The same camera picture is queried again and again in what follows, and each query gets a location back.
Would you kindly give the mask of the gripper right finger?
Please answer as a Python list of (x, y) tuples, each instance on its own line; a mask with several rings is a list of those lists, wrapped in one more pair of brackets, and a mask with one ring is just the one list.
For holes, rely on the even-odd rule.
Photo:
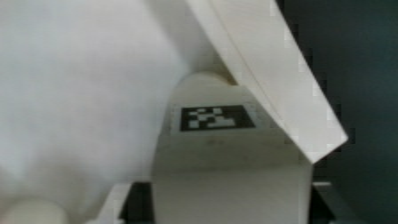
[(334, 215), (334, 220), (331, 221), (331, 224), (357, 224), (357, 215), (343, 200), (332, 183), (325, 181), (315, 182), (313, 187), (316, 192), (320, 193), (322, 200)]

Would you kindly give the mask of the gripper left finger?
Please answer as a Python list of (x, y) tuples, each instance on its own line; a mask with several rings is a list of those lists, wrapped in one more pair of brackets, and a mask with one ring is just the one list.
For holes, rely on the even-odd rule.
[(85, 222), (85, 224), (124, 224), (121, 218), (121, 211), (124, 207), (130, 189), (130, 183), (119, 183), (114, 185), (107, 195), (98, 216)]

